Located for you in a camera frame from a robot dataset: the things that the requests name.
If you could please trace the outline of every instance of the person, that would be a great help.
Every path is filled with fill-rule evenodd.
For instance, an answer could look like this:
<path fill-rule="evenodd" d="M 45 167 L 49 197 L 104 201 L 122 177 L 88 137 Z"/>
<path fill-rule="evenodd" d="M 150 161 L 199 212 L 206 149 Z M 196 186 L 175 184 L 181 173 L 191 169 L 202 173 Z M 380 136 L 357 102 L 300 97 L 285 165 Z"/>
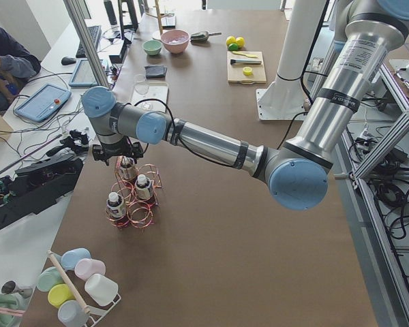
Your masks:
<path fill-rule="evenodd" d="M 0 27 L 0 112 L 40 70 L 40 61 Z"/>

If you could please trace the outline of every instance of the folded cloth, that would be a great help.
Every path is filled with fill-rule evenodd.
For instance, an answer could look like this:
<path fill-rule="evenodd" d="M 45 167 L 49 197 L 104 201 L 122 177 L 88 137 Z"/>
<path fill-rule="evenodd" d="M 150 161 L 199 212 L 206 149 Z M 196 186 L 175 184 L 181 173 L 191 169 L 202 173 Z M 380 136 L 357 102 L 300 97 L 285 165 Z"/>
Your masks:
<path fill-rule="evenodd" d="M 164 65 L 145 66 L 146 78 L 165 78 L 166 67 Z"/>

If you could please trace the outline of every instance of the scoop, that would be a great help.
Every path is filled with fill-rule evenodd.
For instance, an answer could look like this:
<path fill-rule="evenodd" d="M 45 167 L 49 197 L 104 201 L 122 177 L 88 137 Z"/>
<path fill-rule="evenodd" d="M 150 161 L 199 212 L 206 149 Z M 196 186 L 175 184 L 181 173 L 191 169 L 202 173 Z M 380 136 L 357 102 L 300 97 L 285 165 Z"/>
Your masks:
<path fill-rule="evenodd" d="M 191 34 L 191 42 L 206 42 L 209 36 L 221 35 L 221 32 L 209 33 L 208 31 Z"/>

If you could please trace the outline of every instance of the computer mouse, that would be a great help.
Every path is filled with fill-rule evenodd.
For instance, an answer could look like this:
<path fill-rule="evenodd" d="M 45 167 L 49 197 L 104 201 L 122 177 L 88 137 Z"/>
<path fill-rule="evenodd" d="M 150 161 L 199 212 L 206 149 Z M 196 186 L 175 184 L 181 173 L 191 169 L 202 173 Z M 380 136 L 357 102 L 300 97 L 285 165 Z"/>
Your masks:
<path fill-rule="evenodd" d="M 72 63 L 76 63 L 76 58 L 63 57 L 61 60 L 61 64 L 64 66 L 71 65 Z"/>

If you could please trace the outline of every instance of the yellow cup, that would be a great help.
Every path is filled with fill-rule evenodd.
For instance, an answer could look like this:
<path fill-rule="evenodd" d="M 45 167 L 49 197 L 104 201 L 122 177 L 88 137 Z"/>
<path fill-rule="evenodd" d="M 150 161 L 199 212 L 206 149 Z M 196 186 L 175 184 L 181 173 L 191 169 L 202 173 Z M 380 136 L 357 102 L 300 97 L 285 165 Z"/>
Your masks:
<path fill-rule="evenodd" d="M 48 292 L 48 303 L 54 306 L 56 309 L 68 300 L 75 300 L 73 293 L 71 293 L 67 284 L 58 284 L 53 286 Z"/>

